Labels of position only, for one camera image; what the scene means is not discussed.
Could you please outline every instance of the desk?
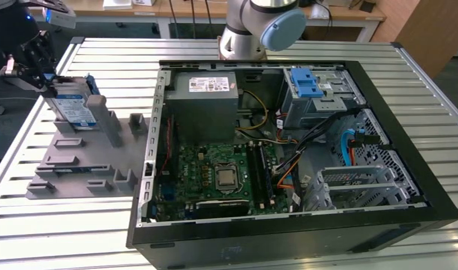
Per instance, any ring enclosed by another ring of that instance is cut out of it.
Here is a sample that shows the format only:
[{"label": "desk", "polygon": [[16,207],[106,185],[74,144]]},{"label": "desk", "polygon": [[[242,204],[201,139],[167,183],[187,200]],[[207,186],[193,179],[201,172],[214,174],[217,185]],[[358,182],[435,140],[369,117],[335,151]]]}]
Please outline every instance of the desk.
[{"label": "desk", "polygon": [[[157,23],[162,1],[155,1],[153,6],[133,5],[129,10],[104,10],[104,0],[64,0],[64,3],[81,23]],[[30,8],[30,13],[37,21],[44,21],[41,8]]]},{"label": "desk", "polygon": [[[171,18],[167,0],[157,0],[153,6],[134,5],[130,10],[104,10],[102,0],[64,0],[65,4],[74,10],[77,21],[101,23],[157,23],[159,37],[170,38],[169,24],[174,22]],[[178,23],[191,23],[190,1],[171,0],[174,14]],[[209,23],[205,2],[193,0],[195,23]],[[225,24],[226,4],[209,1],[211,23]],[[311,8],[302,9],[306,16],[310,16]],[[335,27],[362,28],[357,42],[369,42],[378,23],[385,20],[382,12],[374,8],[371,13],[357,9],[349,10],[345,7],[330,6],[333,25]],[[37,20],[42,20],[41,11],[33,10]],[[326,26],[327,20],[310,19],[307,26]]]},{"label": "desk", "polygon": [[[158,28],[159,28],[159,37],[170,38],[169,36],[169,24],[173,23],[170,5],[167,0],[159,1],[158,9]],[[190,1],[183,0],[171,0],[174,7],[174,14],[178,23],[191,23],[191,8]],[[194,17],[195,23],[209,23],[206,15],[205,2],[202,0],[193,0],[194,6]],[[377,25],[381,21],[385,20],[385,15],[381,11],[374,8],[371,13],[366,13],[357,9],[349,10],[346,7],[334,7],[330,6],[330,13],[333,17],[333,25],[342,27],[359,27],[362,31],[358,35],[357,42],[369,42],[373,32],[375,31]],[[215,3],[209,1],[210,17],[214,24],[225,24],[225,13],[226,13],[226,4]],[[311,8],[306,7],[302,9],[306,16],[310,16]],[[329,23],[327,20],[321,19],[309,19],[307,26],[326,26]]]},{"label": "desk", "polygon": [[[359,61],[458,207],[458,111],[402,49],[387,43],[297,42],[270,59]],[[118,117],[150,116],[158,60],[217,59],[215,40],[98,39],[69,45],[61,75],[94,76]],[[0,164],[0,270],[154,270],[125,247],[130,197],[26,200],[25,188],[56,131],[34,104]],[[458,221],[374,252],[265,264],[238,270],[458,269]]]}]

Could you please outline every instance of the slotted aluminum table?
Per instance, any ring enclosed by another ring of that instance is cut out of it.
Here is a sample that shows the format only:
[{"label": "slotted aluminum table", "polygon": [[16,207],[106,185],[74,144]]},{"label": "slotted aluminum table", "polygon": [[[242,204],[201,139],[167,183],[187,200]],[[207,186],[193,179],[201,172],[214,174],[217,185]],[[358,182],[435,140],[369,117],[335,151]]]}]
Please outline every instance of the slotted aluminum table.
[{"label": "slotted aluminum table", "polygon": [[[387,43],[298,42],[267,55],[269,59],[361,62],[458,207],[458,111],[405,50]],[[140,112],[149,116],[158,60],[215,58],[214,40],[86,38],[69,45],[58,73],[82,76],[90,72],[117,116]],[[138,252],[125,248],[130,197],[24,198],[56,131],[53,119],[38,99],[0,165],[0,269],[150,269]],[[238,267],[458,269],[458,221],[375,253]]]}]

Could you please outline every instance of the yellow wire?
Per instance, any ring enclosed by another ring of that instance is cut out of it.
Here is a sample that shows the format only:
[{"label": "yellow wire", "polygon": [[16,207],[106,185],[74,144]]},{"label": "yellow wire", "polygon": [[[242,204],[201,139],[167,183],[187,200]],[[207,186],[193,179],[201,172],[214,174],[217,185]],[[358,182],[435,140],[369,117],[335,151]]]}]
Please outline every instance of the yellow wire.
[{"label": "yellow wire", "polygon": [[254,95],[254,93],[251,93],[251,92],[247,91],[247,90],[243,90],[243,92],[246,92],[246,93],[258,101],[258,103],[261,104],[261,106],[262,106],[262,108],[263,108],[263,114],[265,114],[265,116],[263,116],[263,120],[262,120],[262,122],[261,122],[259,124],[257,124],[257,125],[254,125],[254,126],[251,126],[251,127],[235,128],[235,130],[238,130],[238,131],[246,131],[246,130],[255,129],[255,128],[261,127],[261,126],[265,124],[266,119],[269,118],[269,115],[267,115],[267,112],[266,112],[266,107],[265,107],[263,102],[262,102],[262,101],[259,100],[259,98]]}]

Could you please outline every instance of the white label sticker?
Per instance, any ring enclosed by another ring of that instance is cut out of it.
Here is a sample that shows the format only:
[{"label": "white label sticker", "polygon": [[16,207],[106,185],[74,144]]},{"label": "white label sticker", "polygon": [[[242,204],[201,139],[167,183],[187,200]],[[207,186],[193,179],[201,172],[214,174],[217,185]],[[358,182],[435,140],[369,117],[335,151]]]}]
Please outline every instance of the white label sticker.
[{"label": "white label sticker", "polygon": [[331,89],[330,83],[319,83],[318,87],[323,89]]},{"label": "white label sticker", "polygon": [[283,120],[277,119],[277,128],[283,129]]},{"label": "white label sticker", "polygon": [[225,92],[229,89],[227,77],[203,77],[189,80],[189,92]]},{"label": "white label sticker", "polygon": [[297,204],[301,205],[301,197],[295,194],[295,192],[291,195],[291,201]]},{"label": "white label sticker", "polygon": [[93,118],[90,110],[84,107],[82,98],[54,98],[54,103],[66,121],[73,124],[80,124],[82,127],[94,125],[96,119]]},{"label": "white label sticker", "polygon": [[133,15],[140,16],[154,16],[155,14],[153,12],[134,12]]}]

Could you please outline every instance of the blue hard drive label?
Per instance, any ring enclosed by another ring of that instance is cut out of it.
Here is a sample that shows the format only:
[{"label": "blue hard drive label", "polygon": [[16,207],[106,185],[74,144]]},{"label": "blue hard drive label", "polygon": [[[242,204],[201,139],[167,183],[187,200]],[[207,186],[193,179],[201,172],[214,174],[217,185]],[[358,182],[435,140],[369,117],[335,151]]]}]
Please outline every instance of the blue hard drive label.
[{"label": "blue hard drive label", "polygon": [[90,110],[85,107],[85,100],[80,94],[58,94],[54,103],[66,121],[73,126],[84,129],[96,125],[96,119]]}]

